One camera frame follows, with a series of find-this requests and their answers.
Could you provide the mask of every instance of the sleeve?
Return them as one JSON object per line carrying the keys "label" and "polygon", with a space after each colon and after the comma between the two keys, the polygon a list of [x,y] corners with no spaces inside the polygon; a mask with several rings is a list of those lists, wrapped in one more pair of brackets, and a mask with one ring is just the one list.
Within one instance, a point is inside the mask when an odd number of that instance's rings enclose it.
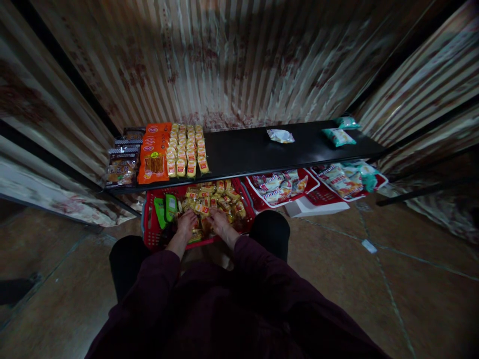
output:
{"label": "sleeve", "polygon": [[262,307],[288,321],[294,340],[312,358],[388,358],[344,310],[253,239],[240,237],[234,257],[235,270],[252,282]]}
{"label": "sleeve", "polygon": [[90,346],[90,358],[131,358],[158,323],[180,270],[180,259],[161,251],[145,259],[126,297],[114,306]]}

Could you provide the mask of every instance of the person's knee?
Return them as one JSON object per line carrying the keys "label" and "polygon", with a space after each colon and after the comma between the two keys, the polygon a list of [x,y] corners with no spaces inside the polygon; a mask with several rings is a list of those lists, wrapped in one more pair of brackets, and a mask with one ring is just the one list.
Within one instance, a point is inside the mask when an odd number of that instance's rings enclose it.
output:
{"label": "person's knee", "polygon": [[129,235],[117,240],[110,251],[110,262],[112,258],[128,256],[136,252],[141,246],[143,246],[143,239],[140,236]]}
{"label": "person's knee", "polygon": [[256,216],[255,221],[260,221],[262,225],[284,231],[289,236],[289,223],[284,216],[273,210],[266,210]]}

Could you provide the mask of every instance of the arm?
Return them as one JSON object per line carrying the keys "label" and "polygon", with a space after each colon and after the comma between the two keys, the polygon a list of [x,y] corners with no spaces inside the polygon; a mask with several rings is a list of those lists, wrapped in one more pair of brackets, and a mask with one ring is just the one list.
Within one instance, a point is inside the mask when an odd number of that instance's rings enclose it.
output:
{"label": "arm", "polygon": [[166,249],[143,261],[135,284],[111,309],[86,358],[129,358],[144,347],[150,329],[161,319],[166,307],[195,220],[192,211],[185,213]]}
{"label": "arm", "polygon": [[387,358],[344,310],[256,241],[239,236],[223,217],[212,211],[210,222],[234,251],[235,269],[257,288],[258,300],[288,321],[291,335],[312,358],[341,353],[355,358]]}

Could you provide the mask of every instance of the black pants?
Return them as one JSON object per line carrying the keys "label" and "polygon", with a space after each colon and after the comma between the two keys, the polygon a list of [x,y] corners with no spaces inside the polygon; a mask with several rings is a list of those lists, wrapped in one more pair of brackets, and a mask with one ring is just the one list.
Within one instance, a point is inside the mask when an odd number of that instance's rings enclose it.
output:
{"label": "black pants", "polygon": [[[287,261],[289,224],[278,212],[267,210],[256,216],[249,236],[279,259]],[[118,301],[135,284],[141,263],[151,254],[139,236],[118,240],[110,252],[110,268]]]}

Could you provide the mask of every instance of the person's hand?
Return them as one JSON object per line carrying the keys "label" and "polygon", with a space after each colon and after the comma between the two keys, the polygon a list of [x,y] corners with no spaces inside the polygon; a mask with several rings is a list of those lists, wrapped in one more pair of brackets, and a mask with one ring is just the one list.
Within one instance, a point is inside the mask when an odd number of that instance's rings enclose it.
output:
{"label": "person's hand", "polygon": [[192,237],[193,226],[196,221],[197,217],[193,210],[187,210],[180,218],[178,218],[178,230],[175,236],[181,237],[186,243],[188,243]]}
{"label": "person's hand", "polygon": [[221,237],[223,241],[228,245],[231,250],[235,249],[236,240],[240,236],[238,232],[231,227],[226,217],[226,213],[217,210],[216,208],[210,208],[210,217],[207,217],[208,222],[215,233]]}

